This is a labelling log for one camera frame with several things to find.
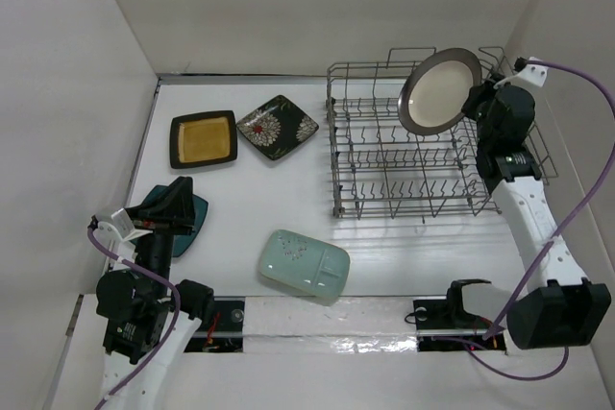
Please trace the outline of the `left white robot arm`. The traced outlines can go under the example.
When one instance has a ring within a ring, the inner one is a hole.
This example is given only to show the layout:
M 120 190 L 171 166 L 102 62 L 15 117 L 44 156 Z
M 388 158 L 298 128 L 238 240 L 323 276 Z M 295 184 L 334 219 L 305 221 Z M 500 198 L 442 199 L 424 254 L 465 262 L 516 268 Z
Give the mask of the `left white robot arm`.
M 88 240 L 115 264 L 95 291 L 96 313 L 107 321 L 97 408 L 161 408 L 189 340 L 213 321 L 212 288 L 170 280 L 176 238 L 196 230 L 190 177 L 176 178 L 140 205 L 92 216 Z

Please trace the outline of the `yellow square plate black rim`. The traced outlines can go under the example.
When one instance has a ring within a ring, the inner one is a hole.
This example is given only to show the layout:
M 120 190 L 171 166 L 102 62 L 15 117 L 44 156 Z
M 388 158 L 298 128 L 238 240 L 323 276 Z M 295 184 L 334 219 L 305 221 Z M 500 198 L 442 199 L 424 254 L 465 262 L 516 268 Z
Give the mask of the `yellow square plate black rim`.
M 172 119 L 169 163 L 173 169 L 200 168 L 237 159 L 237 129 L 232 110 L 186 114 Z

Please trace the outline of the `pale green rectangular plate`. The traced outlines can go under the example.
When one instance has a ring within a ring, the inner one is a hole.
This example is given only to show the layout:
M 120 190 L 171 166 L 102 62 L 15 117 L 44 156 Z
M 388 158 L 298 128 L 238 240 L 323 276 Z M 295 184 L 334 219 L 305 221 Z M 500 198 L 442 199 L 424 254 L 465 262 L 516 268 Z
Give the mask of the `pale green rectangular plate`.
M 326 301 L 343 292 L 351 258 L 342 248 L 290 230 L 275 230 L 258 262 L 260 274 L 302 294 Z

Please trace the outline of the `black floral square plate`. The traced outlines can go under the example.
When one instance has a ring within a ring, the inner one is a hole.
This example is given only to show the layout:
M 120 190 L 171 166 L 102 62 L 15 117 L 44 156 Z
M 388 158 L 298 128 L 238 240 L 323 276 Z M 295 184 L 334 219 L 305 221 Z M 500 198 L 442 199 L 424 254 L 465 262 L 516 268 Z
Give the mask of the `black floral square plate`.
M 266 158 L 289 155 L 319 130 L 318 123 L 283 95 L 278 95 L 236 122 L 238 131 Z

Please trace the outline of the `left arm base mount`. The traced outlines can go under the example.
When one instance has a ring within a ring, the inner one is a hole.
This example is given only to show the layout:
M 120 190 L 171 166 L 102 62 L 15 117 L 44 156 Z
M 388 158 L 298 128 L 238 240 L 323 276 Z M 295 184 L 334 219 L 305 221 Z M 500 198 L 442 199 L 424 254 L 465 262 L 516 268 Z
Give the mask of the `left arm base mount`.
M 193 334 L 184 351 L 186 353 L 243 352 L 244 320 L 244 298 L 216 299 L 209 322 L 202 324 Z

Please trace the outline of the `teal square plate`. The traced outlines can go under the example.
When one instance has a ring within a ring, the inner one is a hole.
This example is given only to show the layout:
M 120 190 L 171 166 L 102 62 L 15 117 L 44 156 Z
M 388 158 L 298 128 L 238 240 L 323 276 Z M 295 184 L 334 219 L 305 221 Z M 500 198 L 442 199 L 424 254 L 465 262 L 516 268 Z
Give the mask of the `teal square plate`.
M 205 223 L 208 214 L 209 203 L 205 199 L 195 194 L 192 195 L 192 199 L 195 209 L 194 231 L 190 235 L 175 236 L 172 252 L 173 258 L 182 257 L 190 248 L 190 246 L 195 242 L 199 232 L 203 227 L 203 224 Z

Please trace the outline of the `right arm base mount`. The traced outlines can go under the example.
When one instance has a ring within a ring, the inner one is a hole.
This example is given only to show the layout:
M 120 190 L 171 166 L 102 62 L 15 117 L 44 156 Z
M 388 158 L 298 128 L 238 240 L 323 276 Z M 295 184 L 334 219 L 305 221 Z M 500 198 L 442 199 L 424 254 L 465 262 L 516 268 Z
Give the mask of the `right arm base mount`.
M 463 307 L 462 289 L 477 284 L 490 284 L 485 279 L 458 279 L 449 286 L 444 297 L 415 299 L 404 317 L 415 327 L 420 352 L 449 352 L 469 349 L 506 352 L 502 334 L 488 340 L 481 338 L 491 321 L 468 313 Z

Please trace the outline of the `round cream plate brown rim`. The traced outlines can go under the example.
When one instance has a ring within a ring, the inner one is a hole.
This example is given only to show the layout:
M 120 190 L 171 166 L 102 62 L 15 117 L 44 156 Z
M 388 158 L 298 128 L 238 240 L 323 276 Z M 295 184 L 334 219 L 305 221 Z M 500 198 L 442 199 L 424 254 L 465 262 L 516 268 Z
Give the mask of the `round cream plate brown rim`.
M 481 84 L 478 57 L 449 48 L 424 59 L 406 79 L 397 109 L 401 125 L 417 135 L 436 135 L 457 124 L 470 89 Z

